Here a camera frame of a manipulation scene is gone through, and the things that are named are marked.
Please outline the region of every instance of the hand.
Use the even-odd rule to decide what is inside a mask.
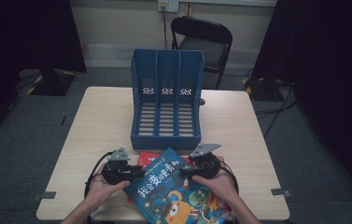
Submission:
[[[220,161],[221,167],[226,169],[226,166],[224,164],[224,158],[221,156],[217,156],[217,159]],[[230,198],[234,197],[235,195],[239,197],[239,194],[234,188],[231,176],[222,169],[220,169],[218,174],[212,179],[206,179],[199,175],[194,175],[192,177],[192,180],[207,186],[214,192],[215,195],[217,195],[220,199],[224,200],[225,202],[228,202],[228,200],[230,200]]]
[[[86,196],[86,200],[92,201],[97,208],[106,202],[111,195],[120,189],[124,189],[130,185],[130,181],[124,180],[117,185],[110,185],[106,183],[103,176],[101,175],[104,164],[97,170],[94,174],[94,178],[91,183],[91,188],[89,189],[88,195]]]

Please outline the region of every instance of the white wall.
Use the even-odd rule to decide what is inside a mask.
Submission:
[[[128,66],[133,49],[164,49],[162,14],[157,11],[157,4],[138,0],[71,0],[87,65]],[[194,17],[220,22],[232,32],[228,67],[252,68],[273,11],[274,7],[180,2],[178,13],[165,15],[167,47],[171,48],[171,20],[189,12]]]

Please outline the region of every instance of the blue book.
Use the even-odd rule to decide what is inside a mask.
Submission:
[[[124,189],[150,223],[222,223],[231,208],[179,169],[192,164],[171,148],[148,164],[146,175]]]

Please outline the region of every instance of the gray carpet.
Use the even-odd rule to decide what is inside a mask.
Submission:
[[[26,71],[21,76],[33,73]],[[243,69],[227,70],[220,88],[241,91],[242,77],[234,76],[247,73]],[[23,85],[34,77],[20,83],[13,110],[0,123],[0,223],[46,223],[36,218],[39,202],[32,198],[45,191],[84,91],[90,86],[130,87],[130,74],[130,68],[88,68],[88,74],[77,74],[65,97],[27,95],[30,85]],[[207,74],[204,88],[212,89],[216,78]],[[282,92],[286,96],[288,87],[282,87]],[[282,103],[253,105],[258,112],[277,109]],[[263,133],[274,116],[258,116]],[[282,188],[292,193],[287,198],[289,221],[352,223],[352,180],[343,165],[317,141],[298,105],[279,114],[266,143]]]

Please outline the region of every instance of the electrical outlet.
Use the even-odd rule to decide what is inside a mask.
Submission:
[[[178,12],[178,0],[158,0],[158,11]]]

